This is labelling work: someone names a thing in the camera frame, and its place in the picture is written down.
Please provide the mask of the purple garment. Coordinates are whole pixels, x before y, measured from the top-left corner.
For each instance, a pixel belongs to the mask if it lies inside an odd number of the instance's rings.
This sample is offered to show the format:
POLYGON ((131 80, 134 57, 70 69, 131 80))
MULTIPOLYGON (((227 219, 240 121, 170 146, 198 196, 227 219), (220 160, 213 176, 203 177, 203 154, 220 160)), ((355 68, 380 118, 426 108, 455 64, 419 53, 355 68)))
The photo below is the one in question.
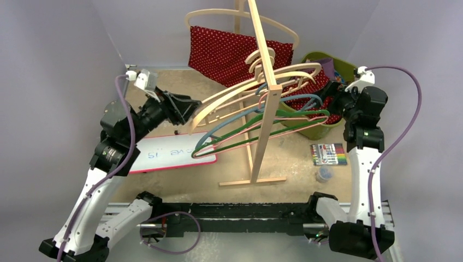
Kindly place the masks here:
POLYGON ((320 59, 306 59, 305 62, 319 63, 324 71, 324 74, 331 80, 336 80, 334 60, 331 57, 320 59))

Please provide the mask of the pink wire hanger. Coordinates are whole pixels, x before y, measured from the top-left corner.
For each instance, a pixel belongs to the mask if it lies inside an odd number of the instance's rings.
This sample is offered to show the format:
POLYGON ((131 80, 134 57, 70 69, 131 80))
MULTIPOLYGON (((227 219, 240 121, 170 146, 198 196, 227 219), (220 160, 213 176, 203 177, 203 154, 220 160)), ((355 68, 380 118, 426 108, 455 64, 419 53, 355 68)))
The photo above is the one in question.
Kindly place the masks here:
MULTIPOLYGON (((284 121, 302 121, 302 123, 297 124, 295 127, 285 127, 276 131, 272 131, 270 132, 270 139, 294 133, 296 131, 312 128, 314 126, 321 125, 327 122, 327 120, 331 116, 331 113, 327 109, 316 108, 318 102, 323 103, 323 100, 318 95, 298 94, 294 96, 283 97, 280 99, 280 101, 286 102, 289 100, 299 100, 306 98, 308 99, 308 102, 305 105, 303 105, 299 110, 289 112, 278 109, 276 111, 276 116, 272 121, 272 124, 282 123, 284 121)), ((243 141, 239 141, 234 144, 219 148, 219 145, 231 140, 232 138, 238 135, 247 133, 249 131, 262 129, 264 109, 265 105, 263 103, 259 103, 251 109, 246 110, 244 113, 241 114, 241 116, 246 116, 253 112, 255 112, 257 115, 245 124, 243 124, 241 127, 236 128, 231 132, 222 136, 218 136, 216 138, 213 137, 215 132, 219 131, 224 126, 231 123, 231 121, 227 120, 223 122, 222 125, 214 127, 211 131, 203 135, 203 137, 201 137, 201 139, 197 142, 194 150, 191 153, 191 157, 194 159, 204 158, 209 155, 227 152, 236 148, 253 145, 257 143, 260 139, 259 136, 245 139, 243 141)))

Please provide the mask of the green plastic hanger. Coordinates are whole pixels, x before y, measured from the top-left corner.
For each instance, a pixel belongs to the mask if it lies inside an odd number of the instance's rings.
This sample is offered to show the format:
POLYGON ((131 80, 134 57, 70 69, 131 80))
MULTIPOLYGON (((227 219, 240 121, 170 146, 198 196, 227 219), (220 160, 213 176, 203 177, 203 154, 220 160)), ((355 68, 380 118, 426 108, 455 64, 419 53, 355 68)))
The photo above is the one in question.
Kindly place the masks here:
MULTIPOLYGON (((269 138, 277 138, 279 136, 287 135, 290 133, 295 133, 301 130, 309 129, 315 126, 319 126, 321 124, 324 124, 327 122, 327 120, 330 117, 330 113, 328 110, 324 109, 319 109, 319 110, 309 110, 309 111, 295 111, 295 112, 288 112, 288 111, 283 111, 283 110, 277 110, 276 111, 276 117, 272 121, 271 124, 276 124, 276 123, 281 123, 284 121, 296 121, 296 120, 302 120, 302 123, 297 124, 292 127, 286 127, 282 128, 276 131, 273 131, 270 133, 269 138)), ((221 153, 225 151, 231 151, 239 147, 243 147, 246 145, 252 145, 257 143, 257 141, 260 139, 259 136, 253 137, 250 139, 245 139, 240 142, 236 142, 234 144, 231 144, 229 146, 221 147, 219 149, 215 149, 212 151, 209 151, 208 149, 214 146, 218 146, 225 141, 228 141, 240 134, 246 133, 248 131, 254 131, 257 129, 262 128, 262 121, 263 121, 263 114, 258 114, 254 116, 251 120, 243 124, 242 126, 222 135, 218 136, 216 138, 208 138, 205 141, 205 146, 202 146, 200 150, 197 150, 196 152, 194 150, 191 153, 192 158, 203 158, 212 154, 216 153, 221 153)))

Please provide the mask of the grey-blue plastic hanger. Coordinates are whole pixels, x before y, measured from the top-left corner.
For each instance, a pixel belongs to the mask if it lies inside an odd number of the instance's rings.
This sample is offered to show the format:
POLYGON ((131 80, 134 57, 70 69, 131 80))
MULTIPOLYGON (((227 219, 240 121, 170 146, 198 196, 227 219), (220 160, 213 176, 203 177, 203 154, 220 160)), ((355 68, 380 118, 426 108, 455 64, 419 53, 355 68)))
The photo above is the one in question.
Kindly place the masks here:
MULTIPOLYGON (((310 108, 313 108, 314 105, 312 105, 315 101, 317 102, 320 102, 321 104, 323 104, 323 99, 316 95, 316 94, 297 94, 297 95, 293 95, 293 96, 289 96, 289 97, 282 97, 279 102, 286 102, 286 101, 290 101, 290 100, 298 100, 298 99, 303 99, 303 98, 310 98, 309 102, 306 103, 306 105, 304 105, 302 108, 303 109, 310 109, 310 108)), ((242 117, 245 117, 246 115, 250 114, 250 113, 253 113, 253 112, 256 112, 258 114, 261 114, 264 112, 264 109, 265 109, 265 103, 257 103, 257 105, 255 106, 251 106, 249 109, 245 109, 243 112, 239 113, 238 115, 236 116, 233 116, 227 120, 225 120, 224 122, 218 124, 217 126, 215 126, 214 128, 212 128, 210 131, 208 131, 203 137, 200 138, 200 140, 197 142, 196 146, 195 146, 195 152, 197 150, 200 150, 200 148, 202 146, 205 146, 205 141, 212 137, 213 134, 215 132, 217 132, 218 130, 222 129, 224 126, 242 118, 242 117)))

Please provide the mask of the blue floral garment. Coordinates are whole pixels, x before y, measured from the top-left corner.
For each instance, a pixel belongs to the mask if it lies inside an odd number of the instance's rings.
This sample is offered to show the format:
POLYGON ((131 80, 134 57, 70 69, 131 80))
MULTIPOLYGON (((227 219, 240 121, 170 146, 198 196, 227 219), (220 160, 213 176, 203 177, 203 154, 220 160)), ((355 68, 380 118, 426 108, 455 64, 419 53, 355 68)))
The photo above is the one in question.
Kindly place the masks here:
POLYGON ((334 81, 339 83, 344 83, 343 77, 335 70, 334 71, 334 81))

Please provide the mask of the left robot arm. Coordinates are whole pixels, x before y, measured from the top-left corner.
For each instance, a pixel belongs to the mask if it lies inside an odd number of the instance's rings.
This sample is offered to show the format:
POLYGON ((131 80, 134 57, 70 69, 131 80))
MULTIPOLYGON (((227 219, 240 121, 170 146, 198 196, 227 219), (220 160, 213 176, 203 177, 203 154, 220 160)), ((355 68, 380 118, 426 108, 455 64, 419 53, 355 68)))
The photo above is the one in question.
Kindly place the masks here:
POLYGON ((115 190, 138 158, 137 143, 164 121, 186 124, 201 102, 156 89, 139 111, 123 98, 110 102, 100 121, 100 142, 73 210, 55 237, 42 241, 40 253, 57 261, 105 261, 137 224, 161 220, 161 199, 143 192, 106 223, 101 218, 115 190))

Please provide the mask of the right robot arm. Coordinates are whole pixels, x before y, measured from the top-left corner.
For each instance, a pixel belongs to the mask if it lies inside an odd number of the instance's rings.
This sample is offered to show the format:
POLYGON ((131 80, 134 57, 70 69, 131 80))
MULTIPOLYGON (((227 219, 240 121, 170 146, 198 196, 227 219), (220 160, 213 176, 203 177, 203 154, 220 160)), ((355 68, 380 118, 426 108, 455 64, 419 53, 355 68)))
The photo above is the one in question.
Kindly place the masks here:
POLYGON ((330 83, 322 93, 333 97, 328 111, 345 120, 343 138, 351 161, 351 203, 346 212, 334 195, 315 192, 308 200, 306 214, 311 221, 328 227, 331 251, 380 261, 382 253, 395 242, 383 214, 380 170, 385 145, 384 133, 377 125, 388 96, 371 84, 347 88, 330 83))

